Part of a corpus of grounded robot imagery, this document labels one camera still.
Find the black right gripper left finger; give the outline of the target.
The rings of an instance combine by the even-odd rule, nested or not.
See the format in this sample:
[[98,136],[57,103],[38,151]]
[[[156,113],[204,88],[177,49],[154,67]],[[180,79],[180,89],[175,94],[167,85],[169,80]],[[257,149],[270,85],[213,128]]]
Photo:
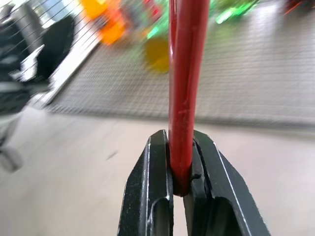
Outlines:
[[151,135],[132,169],[117,236],[173,236],[173,180],[165,130]]

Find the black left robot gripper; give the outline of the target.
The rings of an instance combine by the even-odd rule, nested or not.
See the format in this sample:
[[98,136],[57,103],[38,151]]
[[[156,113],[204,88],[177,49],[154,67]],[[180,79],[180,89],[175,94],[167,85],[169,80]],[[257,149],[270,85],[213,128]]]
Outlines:
[[32,83],[47,83],[69,54],[75,31],[75,19],[67,15],[43,28],[39,17],[27,5],[19,11],[0,15],[0,75],[21,69],[21,63],[40,46]]

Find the yellow round object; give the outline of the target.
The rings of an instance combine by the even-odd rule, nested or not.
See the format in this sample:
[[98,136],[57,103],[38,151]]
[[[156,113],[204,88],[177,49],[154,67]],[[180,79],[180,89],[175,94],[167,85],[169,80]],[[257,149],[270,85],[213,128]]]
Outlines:
[[144,44],[144,59],[152,71],[161,74],[168,73],[168,40],[160,36],[149,38]]

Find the orange plastic object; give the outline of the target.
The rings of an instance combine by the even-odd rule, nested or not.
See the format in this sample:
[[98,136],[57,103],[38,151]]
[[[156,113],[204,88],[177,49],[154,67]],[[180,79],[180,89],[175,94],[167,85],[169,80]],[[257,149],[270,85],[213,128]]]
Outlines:
[[122,13],[122,0],[80,0],[90,20],[100,32],[101,41],[112,45],[126,32],[126,20]]

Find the green glass bottle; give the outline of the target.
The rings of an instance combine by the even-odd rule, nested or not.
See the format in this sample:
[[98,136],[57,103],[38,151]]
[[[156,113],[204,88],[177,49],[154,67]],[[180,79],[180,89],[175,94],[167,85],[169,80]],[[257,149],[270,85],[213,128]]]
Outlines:
[[[145,9],[142,19],[145,21],[145,38],[168,33],[170,0],[142,0],[151,6]],[[209,18],[217,24],[247,14],[260,0],[210,0]]]

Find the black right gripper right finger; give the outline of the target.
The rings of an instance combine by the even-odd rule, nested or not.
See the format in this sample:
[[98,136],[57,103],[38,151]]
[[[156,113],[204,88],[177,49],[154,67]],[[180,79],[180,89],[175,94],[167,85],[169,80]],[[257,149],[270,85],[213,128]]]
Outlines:
[[242,176],[199,131],[184,207],[188,236],[271,236]]

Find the red plastic rod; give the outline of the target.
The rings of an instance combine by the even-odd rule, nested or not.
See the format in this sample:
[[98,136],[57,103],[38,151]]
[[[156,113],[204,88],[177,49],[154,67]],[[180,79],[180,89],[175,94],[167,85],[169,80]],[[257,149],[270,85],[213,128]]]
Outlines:
[[210,0],[169,1],[169,151],[174,194],[189,192],[195,106]]

